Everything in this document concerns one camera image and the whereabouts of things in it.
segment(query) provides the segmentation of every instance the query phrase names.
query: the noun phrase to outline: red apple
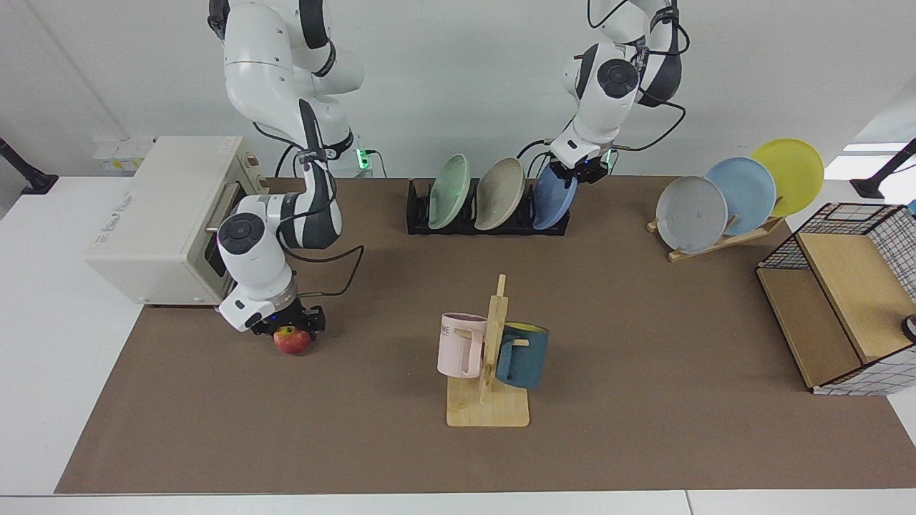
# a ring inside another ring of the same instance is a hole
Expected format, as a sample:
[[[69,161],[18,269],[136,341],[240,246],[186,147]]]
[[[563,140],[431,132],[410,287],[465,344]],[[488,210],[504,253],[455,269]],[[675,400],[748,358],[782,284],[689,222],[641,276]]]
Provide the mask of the red apple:
[[[311,334],[298,327],[285,325],[274,332],[274,343],[277,348],[286,354],[301,354],[311,344]]]

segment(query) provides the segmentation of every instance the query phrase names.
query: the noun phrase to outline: blue mug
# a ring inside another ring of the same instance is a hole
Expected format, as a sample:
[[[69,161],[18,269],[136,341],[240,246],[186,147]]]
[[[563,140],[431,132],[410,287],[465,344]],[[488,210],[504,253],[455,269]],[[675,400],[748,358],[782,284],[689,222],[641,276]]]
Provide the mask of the blue mug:
[[[496,363],[496,378],[509,386],[535,389],[540,384],[551,332],[530,323],[506,322]]]

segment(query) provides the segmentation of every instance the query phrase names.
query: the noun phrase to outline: plate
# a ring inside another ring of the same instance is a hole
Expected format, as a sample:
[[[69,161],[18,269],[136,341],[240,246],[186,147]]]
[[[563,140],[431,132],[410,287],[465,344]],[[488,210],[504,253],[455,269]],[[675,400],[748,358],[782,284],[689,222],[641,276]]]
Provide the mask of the plate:
[[[767,167],[751,158],[726,159],[713,166],[706,179],[722,192],[728,205],[728,219],[737,219],[725,229],[739,236],[757,229],[769,218],[776,203],[776,182]]]
[[[774,139],[750,157],[767,167],[782,197],[773,216],[789,216],[808,207],[823,186],[823,161],[817,150],[800,139]]]
[[[699,254],[719,241],[728,222],[725,197],[706,178],[681,177],[665,188],[655,210],[668,247]]]
[[[432,230],[442,229],[461,212],[467,191],[471,188],[471,172],[467,158],[455,154],[445,163],[430,190],[430,221]]]
[[[525,171],[515,158],[505,158],[493,165],[477,183],[478,231],[496,229],[509,219],[525,191]]]
[[[543,231],[553,227],[569,211],[573,203],[579,180],[575,177],[566,187],[566,182],[551,171],[550,165],[540,173],[534,185],[534,228]]]

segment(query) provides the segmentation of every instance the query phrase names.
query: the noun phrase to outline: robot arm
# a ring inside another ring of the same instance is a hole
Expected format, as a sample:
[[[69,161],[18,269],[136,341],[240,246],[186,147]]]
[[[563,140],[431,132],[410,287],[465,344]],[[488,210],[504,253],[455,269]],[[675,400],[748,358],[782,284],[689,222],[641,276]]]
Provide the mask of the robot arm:
[[[605,0],[602,12],[619,4]],[[668,0],[629,0],[598,27],[612,42],[597,43],[567,63],[563,82],[579,104],[551,143],[551,169],[565,180],[595,182],[600,158],[614,142],[633,103],[668,101],[681,82],[678,11]]]
[[[323,145],[322,132],[328,131],[320,124],[334,126],[345,117],[337,103],[317,92],[352,91],[362,83],[362,68],[353,75],[353,67],[338,66],[322,7],[322,1],[306,0],[233,2],[229,16],[224,0],[211,1],[211,27],[224,40],[230,101],[299,146],[294,166],[306,186],[305,193],[245,197],[220,226],[220,255],[237,284],[219,311],[238,331],[272,334],[293,325],[314,334],[324,327],[320,307],[302,307],[283,249],[326,248],[342,229],[329,172],[333,151]],[[349,134],[349,127],[344,129]]]
[[[351,168],[336,161],[354,144],[353,131],[340,104],[326,95],[359,89],[364,70],[352,52],[331,41],[324,0],[211,0],[210,13],[208,22],[224,41],[226,92],[235,109],[311,148],[298,108],[298,100],[306,100],[332,168]]]

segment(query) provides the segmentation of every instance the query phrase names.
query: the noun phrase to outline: white wall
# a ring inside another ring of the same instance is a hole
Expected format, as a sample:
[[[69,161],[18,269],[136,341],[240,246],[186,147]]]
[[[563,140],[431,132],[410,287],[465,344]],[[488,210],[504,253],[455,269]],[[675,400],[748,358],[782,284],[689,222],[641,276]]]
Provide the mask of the white wall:
[[[455,152],[479,174],[555,136],[575,109],[562,64],[599,38],[583,2],[332,7],[336,44],[366,71],[364,87],[341,100],[401,176],[434,175]],[[693,46],[675,101],[687,120],[663,144],[624,156],[620,172],[703,173],[774,137],[807,139],[829,162],[912,76],[900,65],[916,46],[916,4],[907,0],[683,0],[681,9]],[[61,174],[96,173],[93,138],[122,132],[242,134],[272,162],[282,147],[225,97],[222,48],[206,16],[206,0],[0,2],[0,134]],[[662,109],[634,109],[619,142],[660,134],[676,116]]]
[[[856,143],[910,141],[916,137],[916,77],[856,136]]]
[[[26,184],[26,180],[19,172],[0,159],[0,218],[13,207],[13,203],[19,198],[19,192]]]

